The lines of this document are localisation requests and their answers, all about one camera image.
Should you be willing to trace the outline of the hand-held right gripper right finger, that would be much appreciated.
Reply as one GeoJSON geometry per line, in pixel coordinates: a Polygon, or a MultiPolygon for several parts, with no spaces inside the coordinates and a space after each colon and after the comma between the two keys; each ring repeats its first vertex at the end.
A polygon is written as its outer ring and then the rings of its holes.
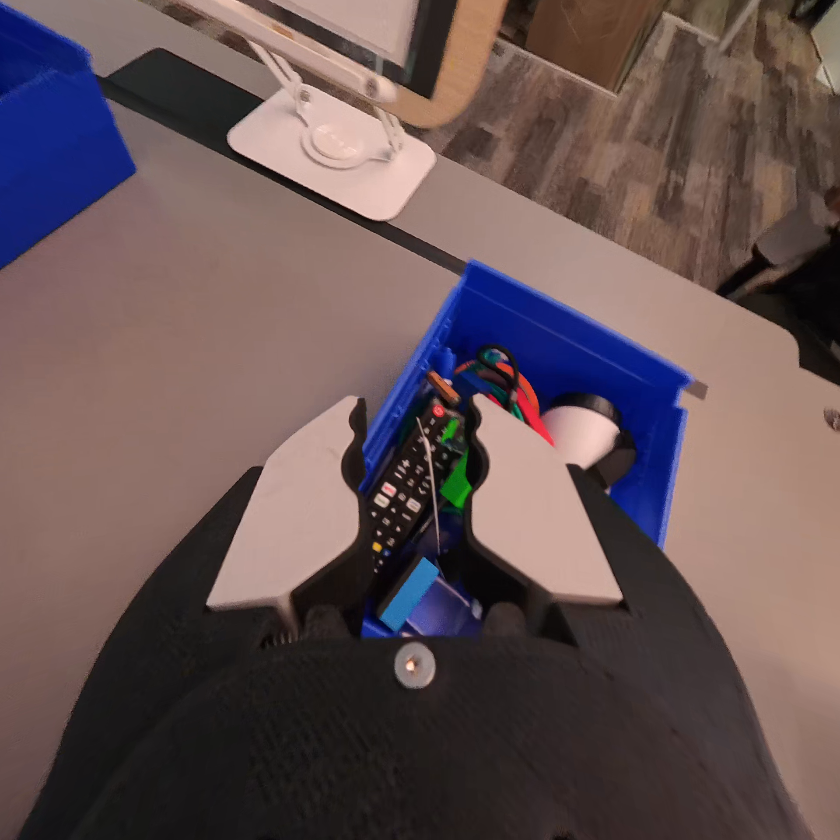
{"type": "Polygon", "coordinates": [[[548,632],[562,606],[620,606],[621,587],[555,450],[481,394],[469,401],[466,439],[461,579],[485,616],[511,603],[529,629],[548,632]]]}

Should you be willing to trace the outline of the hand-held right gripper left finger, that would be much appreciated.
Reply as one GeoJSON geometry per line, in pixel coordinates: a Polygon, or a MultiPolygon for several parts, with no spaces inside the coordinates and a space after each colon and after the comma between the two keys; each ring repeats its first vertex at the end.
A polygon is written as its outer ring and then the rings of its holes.
{"type": "Polygon", "coordinates": [[[371,520],[361,485],[366,402],[349,395],[297,430],[268,457],[206,607],[268,607],[302,627],[314,607],[362,625],[374,579],[371,520]]]}

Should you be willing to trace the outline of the blue plastic bin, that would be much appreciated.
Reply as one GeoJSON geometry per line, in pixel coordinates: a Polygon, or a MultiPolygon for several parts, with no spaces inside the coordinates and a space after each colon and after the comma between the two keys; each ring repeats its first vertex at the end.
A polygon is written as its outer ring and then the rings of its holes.
{"type": "MultiPolygon", "coordinates": [[[[466,444],[466,413],[471,397],[478,394],[488,396],[553,449],[541,415],[556,396],[596,394],[619,409],[637,447],[636,463],[625,478],[606,492],[579,466],[566,465],[621,587],[623,602],[612,609],[565,605],[550,615],[555,623],[548,632],[527,629],[532,635],[577,646],[585,635],[584,618],[604,618],[606,627],[611,627],[613,619],[625,612],[643,613],[642,595],[650,588],[644,575],[659,566],[673,570],[662,548],[687,421],[679,400],[691,381],[688,374],[579,312],[470,262],[368,425],[363,447],[366,477],[360,487],[366,507],[373,485],[409,425],[432,396],[439,397],[427,383],[429,371],[451,382],[460,394],[460,404],[453,409],[465,419],[466,444]]],[[[478,618],[469,609],[478,601],[461,579],[464,509],[449,507],[440,492],[437,509],[441,543],[437,562],[432,511],[396,560],[374,573],[362,637],[415,642],[423,635],[478,634],[478,618]],[[401,631],[392,633],[377,619],[376,603],[418,553],[435,562],[438,577],[401,631]]]]}
{"type": "Polygon", "coordinates": [[[1,5],[1,267],[137,171],[89,53],[1,5]]]}

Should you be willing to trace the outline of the white and black roll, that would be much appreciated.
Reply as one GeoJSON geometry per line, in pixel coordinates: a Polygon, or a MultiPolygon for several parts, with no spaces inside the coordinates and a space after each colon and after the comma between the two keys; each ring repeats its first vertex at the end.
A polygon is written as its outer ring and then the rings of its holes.
{"type": "Polygon", "coordinates": [[[624,426],[619,409],[601,395],[558,395],[541,420],[563,462],[579,466],[606,492],[636,463],[634,436],[624,426]]]}

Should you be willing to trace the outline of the short green toy block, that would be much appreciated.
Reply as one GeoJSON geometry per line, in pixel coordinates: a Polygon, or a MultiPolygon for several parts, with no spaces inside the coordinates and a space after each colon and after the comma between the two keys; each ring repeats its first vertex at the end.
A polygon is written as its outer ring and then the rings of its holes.
{"type": "Polygon", "coordinates": [[[440,495],[447,502],[448,506],[462,511],[472,491],[466,475],[468,447],[466,444],[463,423],[457,418],[450,418],[444,427],[440,438],[441,461],[445,461],[444,455],[448,456],[444,466],[450,468],[446,478],[440,487],[440,495]]]}

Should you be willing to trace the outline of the black remote control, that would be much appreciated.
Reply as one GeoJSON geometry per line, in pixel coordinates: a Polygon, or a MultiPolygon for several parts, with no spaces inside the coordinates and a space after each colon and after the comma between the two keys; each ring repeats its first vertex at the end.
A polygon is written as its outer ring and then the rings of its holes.
{"type": "Polygon", "coordinates": [[[439,457],[440,438],[447,421],[464,417],[432,396],[423,411],[409,425],[405,439],[383,468],[367,498],[367,512],[371,525],[371,554],[374,572],[383,572],[396,560],[409,538],[432,513],[431,486],[427,473],[425,449],[416,419],[420,418],[427,433],[434,462],[437,499],[441,484],[450,468],[439,457]]]}

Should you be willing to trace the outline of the blue sponge block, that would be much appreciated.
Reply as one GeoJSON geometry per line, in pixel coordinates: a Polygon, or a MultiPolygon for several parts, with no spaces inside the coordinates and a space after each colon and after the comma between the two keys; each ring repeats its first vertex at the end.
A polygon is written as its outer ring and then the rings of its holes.
{"type": "Polygon", "coordinates": [[[376,603],[377,619],[397,634],[438,578],[438,567],[416,554],[376,603]]]}

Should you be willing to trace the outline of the document display board with stand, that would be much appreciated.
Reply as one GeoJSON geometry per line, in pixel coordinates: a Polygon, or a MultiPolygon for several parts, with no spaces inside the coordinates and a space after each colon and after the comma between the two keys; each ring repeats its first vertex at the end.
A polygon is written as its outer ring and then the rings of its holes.
{"type": "Polygon", "coordinates": [[[502,1],[190,1],[248,42],[280,89],[227,133],[248,161],[374,222],[393,220],[436,163],[404,126],[466,110],[502,1]]]}

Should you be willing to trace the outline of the cardboard box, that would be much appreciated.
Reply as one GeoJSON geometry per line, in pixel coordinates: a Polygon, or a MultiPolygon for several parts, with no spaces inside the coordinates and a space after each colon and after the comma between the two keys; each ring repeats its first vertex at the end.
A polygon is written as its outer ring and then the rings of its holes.
{"type": "Polygon", "coordinates": [[[540,1],[525,49],[617,93],[666,5],[666,1],[540,1]]]}

